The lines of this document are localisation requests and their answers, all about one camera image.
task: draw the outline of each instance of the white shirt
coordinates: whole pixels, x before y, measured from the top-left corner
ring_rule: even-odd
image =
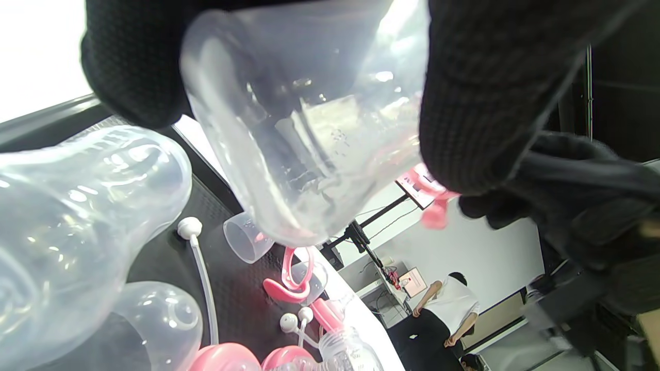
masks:
[[[463,320],[470,313],[479,314],[477,296],[467,286],[449,276],[442,283],[442,288],[437,295],[424,307],[440,318],[452,335],[458,331]]]

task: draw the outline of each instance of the black stand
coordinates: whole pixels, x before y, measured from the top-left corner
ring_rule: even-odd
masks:
[[[369,224],[373,223],[376,219],[382,217],[388,211],[394,209],[396,206],[406,201],[408,198],[409,196],[407,194],[399,197],[394,202],[390,203],[388,206],[385,206],[382,210],[370,216],[367,220],[365,220],[361,224],[358,224],[358,222],[353,220],[348,225],[348,227],[346,227],[346,230],[344,231],[344,234],[341,237],[337,238],[332,242],[326,242],[323,244],[323,248],[321,249],[321,254],[323,254],[323,256],[326,259],[328,259],[328,261],[333,266],[333,268],[335,268],[335,270],[338,271],[339,269],[342,269],[344,267],[344,264],[341,263],[339,258],[335,255],[335,253],[332,251],[332,248],[334,248],[341,242],[350,239],[350,241],[358,249],[358,252],[360,253],[366,252],[371,258],[371,260],[376,264],[376,267],[378,267],[378,269],[382,269],[383,263],[380,261],[380,259],[378,259],[378,256],[376,256],[376,254],[374,254],[374,252],[369,248],[369,244],[371,243],[371,241],[369,241],[369,237],[367,237],[367,235],[364,233],[362,229],[368,226]]]

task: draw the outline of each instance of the black pants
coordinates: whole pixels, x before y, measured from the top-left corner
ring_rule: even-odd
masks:
[[[387,329],[389,339],[406,371],[462,371],[458,358],[463,345],[458,342],[445,348],[451,334],[447,325],[430,310],[422,309],[419,317],[408,317]]]

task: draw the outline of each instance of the man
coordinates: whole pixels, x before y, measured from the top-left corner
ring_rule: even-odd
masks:
[[[484,371],[484,365],[479,357],[474,354],[466,354],[461,358],[461,366],[465,371]]]
[[[450,273],[436,281],[412,311],[412,317],[387,330],[403,366],[426,370],[428,364],[457,364],[463,355],[459,341],[477,322],[479,302],[465,276]]]

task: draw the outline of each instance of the black hair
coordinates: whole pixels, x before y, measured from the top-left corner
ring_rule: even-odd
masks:
[[[453,273],[450,273],[449,276],[450,276],[450,277],[453,277],[453,278],[455,278],[455,279],[457,279],[460,283],[462,283],[462,284],[464,284],[465,286],[467,286],[467,279],[465,279],[465,276],[464,276],[462,273],[460,273],[460,272],[453,272]]]
[[[471,368],[474,368],[476,371],[484,371],[484,364],[481,363],[481,359],[474,354],[466,354],[461,358],[461,362],[465,362],[465,365]]]

